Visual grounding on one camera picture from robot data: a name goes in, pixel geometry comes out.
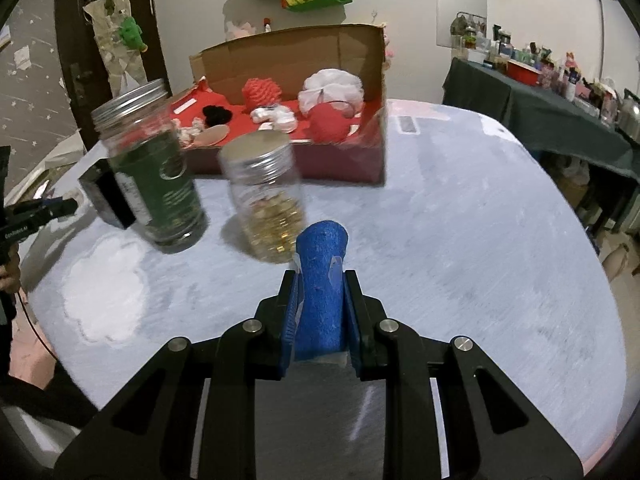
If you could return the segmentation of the person's left hand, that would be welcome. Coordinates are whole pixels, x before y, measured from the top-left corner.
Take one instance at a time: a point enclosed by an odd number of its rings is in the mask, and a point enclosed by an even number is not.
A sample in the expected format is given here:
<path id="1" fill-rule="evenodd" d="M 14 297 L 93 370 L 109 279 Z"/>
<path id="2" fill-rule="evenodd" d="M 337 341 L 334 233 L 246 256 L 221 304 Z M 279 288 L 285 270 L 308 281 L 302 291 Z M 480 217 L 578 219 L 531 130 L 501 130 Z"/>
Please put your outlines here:
<path id="1" fill-rule="evenodd" d="M 21 287 L 20 255 L 10 253 L 10 260 L 1 267 L 0 290 L 9 295 L 16 294 Z"/>

